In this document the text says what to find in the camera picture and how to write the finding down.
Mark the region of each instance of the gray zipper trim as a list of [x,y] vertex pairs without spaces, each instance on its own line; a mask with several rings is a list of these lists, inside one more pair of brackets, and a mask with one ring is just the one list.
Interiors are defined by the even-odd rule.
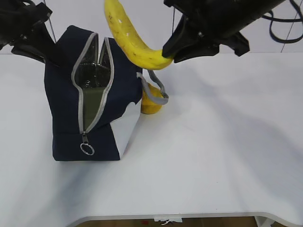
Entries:
[[110,45],[109,45],[109,40],[108,38],[105,38],[105,44],[107,47],[107,52],[108,52],[108,57],[109,57],[109,62],[110,62],[110,80],[109,83],[107,85],[107,87],[104,89],[103,92],[103,96],[101,99],[101,103],[98,109],[98,112],[95,116],[95,119],[93,120],[93,122],[89,125],[89,127],[85,130],[86,133],[90,132],[98,123],[101,115],[103,114],[104,108],[105,108],[105,104],[106,104],[106,100],[107,100],[107,95],[112,87],[113,81],[114,81],[114,75],[115,75],[115,67],[114,67],[114,60],[113,60],[113,55],[112,52],[110,50]]
[[[78,67],[79,67],[79,65],[80,65],[80,63],[81,63],[81,61],[82,61],[82,59],[84,58],[84,56],[85,56],[87,50],[89,49],[89,47],[90,47],[90,45],[91,45],[91,42],[93,41],[93,39],[94,39],[95,36],[97,36],[97,35],[98,35],[97,33],[92,33],[92,34],[89,36],[89,38],[88,38],[88,40],[87,40],[87,42],[86,42],[86,44],[85,44],[85,46],[84,46],[84,48],[83,48],[81,54],[80,54],[79,58],[77,59],[75,65],[74,65],[74,67],[73,67],[73,69],[72,69],[72,72],[71,72],[72,84],[73,84],[73,85],[78,89],[78,91],[79,91],[78,122],[79,122],[80,134],[82,134],[82,133],[84,132],[84,126],[83,126],[83,124],[84,124],[84,120],[83,120],[83,91],[82,91],[82,88],[76,84],[75,75],[76,75],[76,71],[77,71],[77,69],[78,69]],[[98,46],[96,46],[96,51],[97,51],[96,56],[98,56]]]

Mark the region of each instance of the banana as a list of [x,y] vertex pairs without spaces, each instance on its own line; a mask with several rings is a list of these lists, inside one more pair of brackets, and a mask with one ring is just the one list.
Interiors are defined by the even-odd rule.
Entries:
[[113,37],[133,64],[161,70],[172,63],[173,57],[164,58],[162,50],[152,50],[143,42],[119,0],[105,0],[104,12]]
[[[151,94],[155,97],[163,98],[161,91],[148,83],[148,87],[151,90]],[[155,114],[162,108],[161,105],[155,104],[151,101],[145,91],[143,90],[142,102],[141,102],[141,113],[144,114]]]

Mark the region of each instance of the floor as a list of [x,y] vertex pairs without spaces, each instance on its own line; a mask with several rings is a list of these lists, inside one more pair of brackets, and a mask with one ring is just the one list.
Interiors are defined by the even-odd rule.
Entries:
[[[163,226],[154,220],[88,221],[77,227],[157,227]],[[239,218],[187,218],[183,223],[168,224],[174,227],[257,227],[254,217]],[[275,223],[272,227],[284,227]]]

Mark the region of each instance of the zipper pull ring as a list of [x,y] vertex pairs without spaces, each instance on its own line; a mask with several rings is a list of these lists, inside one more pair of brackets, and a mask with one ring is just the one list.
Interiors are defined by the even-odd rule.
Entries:
[[85,132],[82,134],[82,141],[83,143],[80,144],[80,148],[83,151],[83,153],[89,156],[94,155],[95,149],[89,144],[89,140]]

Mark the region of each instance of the zipper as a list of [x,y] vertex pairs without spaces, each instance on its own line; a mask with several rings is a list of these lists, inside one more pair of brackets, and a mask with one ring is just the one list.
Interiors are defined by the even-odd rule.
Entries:
[[89,144],[89,139],[87,138],[86,132],[82,133],[82,141],[80,148],[84,154],[92,156],[95,154],[95,149]]
[[[84,98],[83,98],[83,96],[84,95],[83,95],[82,88],[75,81],[75,75],[76,75],[76,71],[77,71],[82,59],[84,58],[87,50],[89,49],[92,41],[94,40],[94,38],[96,36],[98,36],[97,33],[92,33],[90,35],[90,37],[88,38],[88,40],[87,40],[87,42],[84,46],[84,49],[83,49],[81,55],[79,56],[78,60],[76,61],[75,65],[74,65],[74,68],[72,70],[72,73],[71,73],[72,83],[79,91],[78,123],[79,123],[79,130],[80,130],[80,134],[82,135],[82,142],[83,142],[83,143],[80,144],[80,148],[81,148],[81,150],[83,151],[84,154],[89,155],[89,156],[94,155],[95,150],[89,144],[87,133],[89,133],[96,126],[100,117],[102,116],[103,111],[104,111],[104,107],[105,107],[105,104],[106,104],[106,100],[107,100],[107,95],[108,95],[108,93],[111,89],[111,86],[112,86],[112,83],[113,83],[113,80],[114,80],[114,61],[113,61],[112,53],[111,53],[111,50],[110,50],[109,40],[108,40],[108,38],[105,38],[105,45],[106,45],[106,48],[107,48],[108,57],[109,57],[109,61],[110,61],[110,68],[111,68],[110,80],[109,80],[109,83],[108,83],[107,87],[104,89],[102,99],[101,99],[101,102],[100,102],[100,105],[99,105],[99,108],[98,108],[98,112],[97,112],[94,120],[87,127],[87,129],[84,129],[84,117],[83,117],[83,114],[84,114],[83,113],[83,108],[84,108],[84,101],[83,101]],[[93,63],[97,64],[98,63],[98,39],[97,39],[95,51],[96,51],[95,52],[95,60],[94,60]]]

